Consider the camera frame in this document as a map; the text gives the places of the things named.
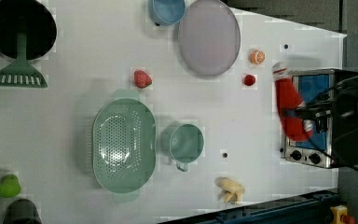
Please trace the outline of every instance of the blue bowl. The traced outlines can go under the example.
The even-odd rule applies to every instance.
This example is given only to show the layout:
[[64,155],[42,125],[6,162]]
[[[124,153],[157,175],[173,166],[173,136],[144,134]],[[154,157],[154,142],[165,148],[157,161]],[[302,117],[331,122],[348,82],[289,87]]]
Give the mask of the blue bowl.
[[173,25],[179,22],[186,12],[185,0],[150,0],[149,9],[156,25]]

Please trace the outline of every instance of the red toy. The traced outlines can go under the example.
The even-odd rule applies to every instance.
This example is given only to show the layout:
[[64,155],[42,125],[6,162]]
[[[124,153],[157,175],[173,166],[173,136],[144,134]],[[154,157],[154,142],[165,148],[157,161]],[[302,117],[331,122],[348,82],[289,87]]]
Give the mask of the red toy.
[[152,78],[142,70],[135,71],[134,80],[135,85],[140,89],[146,88],[152,84]]
[[282,114],[284,109],[294,109],[305,104],[293,86],[285,64],[276,63],[272,67],[272,74],[275,80],[277,107],[284,133],[293,141],[302,142],[308,140],[313,134],[312,122],[310,120],[304,120],[303,122],[302,119],[285,117]]
[[246,86],[252,86],[255,84],[255,77],[252,75],[246,75],[246,77],[243,79],[243,84]]

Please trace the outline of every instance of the green spatula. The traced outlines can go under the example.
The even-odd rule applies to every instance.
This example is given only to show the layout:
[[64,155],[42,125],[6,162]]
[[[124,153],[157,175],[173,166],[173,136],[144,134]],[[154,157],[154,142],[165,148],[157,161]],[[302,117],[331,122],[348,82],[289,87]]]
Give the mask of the green spatula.
[[27,61],[26,20],[19,19],[17,33],[17,59],[0,71],[0,86],[46,88],[48,83],[43,75]]

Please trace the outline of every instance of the white table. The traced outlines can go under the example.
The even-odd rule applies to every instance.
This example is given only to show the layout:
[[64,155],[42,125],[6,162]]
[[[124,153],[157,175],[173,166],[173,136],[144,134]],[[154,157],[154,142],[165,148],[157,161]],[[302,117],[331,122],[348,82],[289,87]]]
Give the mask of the white table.
[[[337,170],[280,158],[271,66],[286,60],[293,69],[340,68],[344,35],[233,9],[240,55],[225,74],[205,79],[181,60],[175,27],[154,26],[145,0],[46,3],[59,36],[35,67],[48,89],[0,88],[0,178],[18,175],[19,197],[35,202],[44,223],[156,223],[231,208],[219,197],[222,176],[245,186],[242,205],[337,187]],[[251,49],[264,50],[266,61],[250,65]],[[0,55],[0,69],[6,64]],[[93,175],[91,125],[116,89],[136,89],[130,79],[137,68],[153,78],[140,93],[156,117],[157,164],[139,197],[118,203]],[[257,75],[255,86],[244,87],[243,74]],[[187,173],[159,145],[175,120],[197,124],[205,136]],[[0,199],[0,220],[13,200]]]

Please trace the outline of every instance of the green mug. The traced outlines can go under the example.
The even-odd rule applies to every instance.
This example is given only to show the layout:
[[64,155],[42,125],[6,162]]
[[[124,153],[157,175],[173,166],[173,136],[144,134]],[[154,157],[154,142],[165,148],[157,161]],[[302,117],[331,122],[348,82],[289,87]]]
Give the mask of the green mug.
[[187,172],[188,164],[200,156],[204,146],[201,130],[192,124],[168,128],[162,141],[176,160],[176,168],[182,172]]

